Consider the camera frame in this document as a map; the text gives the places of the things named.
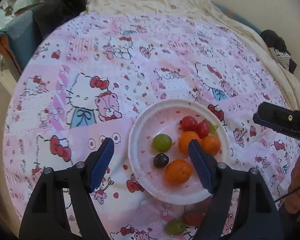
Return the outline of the person's right hand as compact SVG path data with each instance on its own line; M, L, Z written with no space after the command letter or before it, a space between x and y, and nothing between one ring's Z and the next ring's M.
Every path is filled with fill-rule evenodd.
M300 158L295 163L291 172L291 184L288 188L288 193L291 193L296 188L300 187ZM296 214L300 211L300 189L288 195L285 198L285 209L290 214Z

